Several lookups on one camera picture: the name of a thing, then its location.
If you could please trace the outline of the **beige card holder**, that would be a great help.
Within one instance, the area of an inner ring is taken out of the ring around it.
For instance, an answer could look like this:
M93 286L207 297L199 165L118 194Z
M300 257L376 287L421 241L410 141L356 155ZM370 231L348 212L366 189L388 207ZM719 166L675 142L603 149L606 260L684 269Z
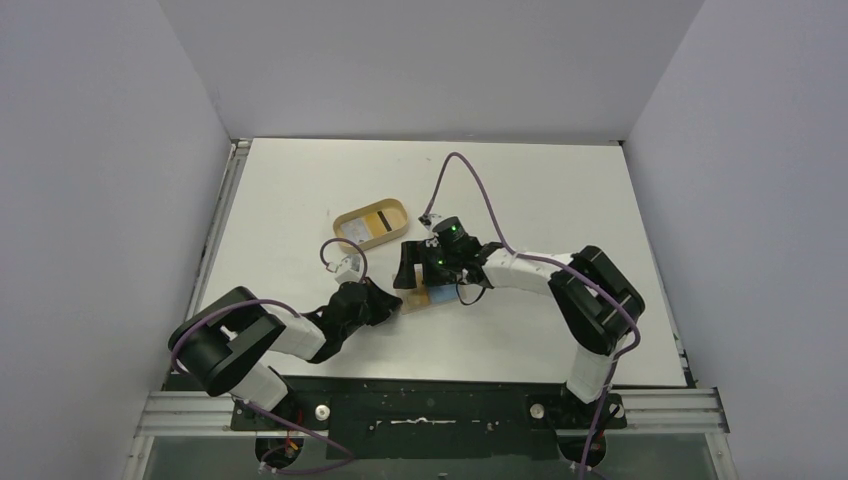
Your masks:
M403 291L404 290L395 290L395 295L403 300ZM440 285L440 286L430 286L429 295L431 300L431 305L427 308L421 309L425 310L431 307L441 306L444 304L457 302L459 297L459 292L461 289L456 284L449 285Z

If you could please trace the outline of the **gold credit card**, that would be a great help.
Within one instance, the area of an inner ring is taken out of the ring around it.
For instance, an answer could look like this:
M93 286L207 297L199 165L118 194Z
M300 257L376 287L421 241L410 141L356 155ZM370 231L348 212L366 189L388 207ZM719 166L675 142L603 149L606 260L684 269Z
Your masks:
M403 291L402 314L409 314L431 305L430 295L426 288Z

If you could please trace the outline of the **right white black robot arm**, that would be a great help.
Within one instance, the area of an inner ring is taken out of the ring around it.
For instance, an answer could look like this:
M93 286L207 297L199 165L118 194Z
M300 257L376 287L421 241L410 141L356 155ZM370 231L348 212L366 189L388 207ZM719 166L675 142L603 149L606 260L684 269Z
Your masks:
M570 255L513 252L501 242L481 243L455 216L429 231L427 239L402 243L394 288L477 285L552 298L578 344L565 382L570 393L562 400L563 416L577 427L596 420L616 355L646 309L606 253L593 245Z

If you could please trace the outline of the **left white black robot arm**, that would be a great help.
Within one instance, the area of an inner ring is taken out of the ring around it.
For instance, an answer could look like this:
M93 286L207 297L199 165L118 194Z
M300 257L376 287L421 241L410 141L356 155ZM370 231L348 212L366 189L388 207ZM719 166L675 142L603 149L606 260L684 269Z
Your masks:
M261 363L266 352L320 364L358 330L388 321L402 305L369 278L341 284L325 305L305 313L239 286L180 325L167 348L172 366L209 396L230 394L256 405L261 421L283 429L295 419L297 404L282 376Z

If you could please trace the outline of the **gold card in tray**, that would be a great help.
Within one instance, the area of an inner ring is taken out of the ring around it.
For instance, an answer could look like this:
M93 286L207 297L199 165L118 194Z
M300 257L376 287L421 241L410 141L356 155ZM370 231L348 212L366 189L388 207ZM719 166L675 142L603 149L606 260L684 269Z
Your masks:
M370 212L363 217L363 220L373 237L379 237L394 230L383 210Z

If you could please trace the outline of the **silver card in tray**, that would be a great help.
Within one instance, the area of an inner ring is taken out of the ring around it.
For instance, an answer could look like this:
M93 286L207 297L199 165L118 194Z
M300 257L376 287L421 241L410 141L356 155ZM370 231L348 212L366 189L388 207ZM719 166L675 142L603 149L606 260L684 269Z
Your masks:
M356 244L362 244L373 239L373 235L363 218L344 222L339 225L339 228L345 238Z

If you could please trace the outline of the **oval beige tray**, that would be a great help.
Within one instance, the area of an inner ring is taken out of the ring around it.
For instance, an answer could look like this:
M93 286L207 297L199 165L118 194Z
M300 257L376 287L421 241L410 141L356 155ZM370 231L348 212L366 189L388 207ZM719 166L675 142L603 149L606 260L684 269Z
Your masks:
M384 198L338 216L332 230L336 237L345 238L369 250L402 237L409 228L409 216L403 203Z

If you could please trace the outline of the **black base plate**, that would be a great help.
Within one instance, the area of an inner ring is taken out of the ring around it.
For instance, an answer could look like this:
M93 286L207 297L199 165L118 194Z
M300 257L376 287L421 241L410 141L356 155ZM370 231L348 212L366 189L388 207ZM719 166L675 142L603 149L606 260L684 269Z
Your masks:
M517 455L596 465L606 434L628 424L620 395L583 402L559 383L290 377L281 395L233 400L232 429L257 433L257 459L283 471L317 452L339 463Z

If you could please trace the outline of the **aluminium frame rail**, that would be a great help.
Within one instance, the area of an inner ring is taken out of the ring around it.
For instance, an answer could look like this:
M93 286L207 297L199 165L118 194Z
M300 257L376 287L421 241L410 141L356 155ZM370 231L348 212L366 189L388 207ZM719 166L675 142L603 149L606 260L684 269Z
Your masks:
M213 216L203 244L200 263L191 292L188 305L190 313L198 310L202 301L252 143L253 140L248 138L232 140L230 155L225 164L224 175L215 198Z

